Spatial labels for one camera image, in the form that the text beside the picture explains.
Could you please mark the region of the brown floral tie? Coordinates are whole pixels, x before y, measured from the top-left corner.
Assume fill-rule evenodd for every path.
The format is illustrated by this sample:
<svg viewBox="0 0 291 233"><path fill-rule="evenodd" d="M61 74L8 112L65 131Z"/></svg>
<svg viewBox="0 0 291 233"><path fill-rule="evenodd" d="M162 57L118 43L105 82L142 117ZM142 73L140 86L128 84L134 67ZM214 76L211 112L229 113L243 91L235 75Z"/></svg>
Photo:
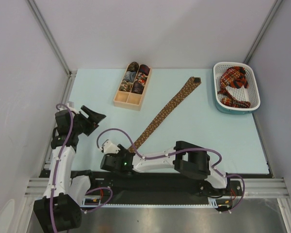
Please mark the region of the brown floral tie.
<svg viewBox="0 0 291 233"><path fill-rule="evenodd" d="M201 78L190 77L184 86L177 92L177 94L161 109L161 111L154 117L151 123L143 131L143 133L134 142L134 147L131 145L128 149L133 152L134 148L139 147L151 136L151 134L161 125L161 123L172 113L172 111L180 105L197 87L201 85Z"/></svg>

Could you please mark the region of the red plaid tie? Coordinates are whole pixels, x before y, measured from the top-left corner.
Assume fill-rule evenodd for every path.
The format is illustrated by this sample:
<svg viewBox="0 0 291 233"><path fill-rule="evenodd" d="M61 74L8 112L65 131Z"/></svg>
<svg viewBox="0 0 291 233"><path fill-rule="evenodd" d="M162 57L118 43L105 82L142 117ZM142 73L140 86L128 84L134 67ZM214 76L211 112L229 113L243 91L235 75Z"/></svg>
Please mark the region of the red plaid tie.
<svg viewBox="0 0 291 233"><path fill-rule="evenodd" d="M243 67L236 66L230 67L220 78L220 90L218 94L222 94L225 97L221 99L221 103L228 107L234 108L250 108L251 103L249 101L239 101L227 90L227 86L231 87L232 82L239 77L240 74L246 75L246 71Z"/></svg>

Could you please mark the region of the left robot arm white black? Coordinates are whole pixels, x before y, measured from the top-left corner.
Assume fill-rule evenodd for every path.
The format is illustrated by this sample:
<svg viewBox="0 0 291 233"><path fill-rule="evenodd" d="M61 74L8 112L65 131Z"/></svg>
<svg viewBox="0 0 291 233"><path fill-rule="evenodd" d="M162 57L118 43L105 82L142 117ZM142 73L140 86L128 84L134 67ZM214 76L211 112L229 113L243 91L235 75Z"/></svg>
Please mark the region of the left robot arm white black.
<svg viewBox="0 0 291 233"><path fill-rule="evenodd" d="M81 203L85 194L93 194L97 182L87 175L71 177L79 135L89 136L106 117L86 106L80 112L57 104L56 127L51 148L52 163L43 197L34 202L34 213L45 233L76 229L81 225Z"/></svg>

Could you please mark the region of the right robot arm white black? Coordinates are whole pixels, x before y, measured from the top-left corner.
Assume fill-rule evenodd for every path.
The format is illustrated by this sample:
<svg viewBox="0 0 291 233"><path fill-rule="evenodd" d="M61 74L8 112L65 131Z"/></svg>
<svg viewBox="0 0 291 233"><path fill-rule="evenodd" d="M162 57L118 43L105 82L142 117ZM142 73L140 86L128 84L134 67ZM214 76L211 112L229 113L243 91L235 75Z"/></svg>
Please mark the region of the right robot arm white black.
<svg viewBox="0 0 291 233"><path fill-rule="evenodd" d="M205 181L202 191L212 197L223 196L232 187L227 174L216 167L222 157L212 163L208 155L208 152L218 155L217 152L185 141L177 141L173 148L163 152L138 154L106 140L100 150L104 153L100 168L105 171L130 176L170 168L192 180Z"/></svg>

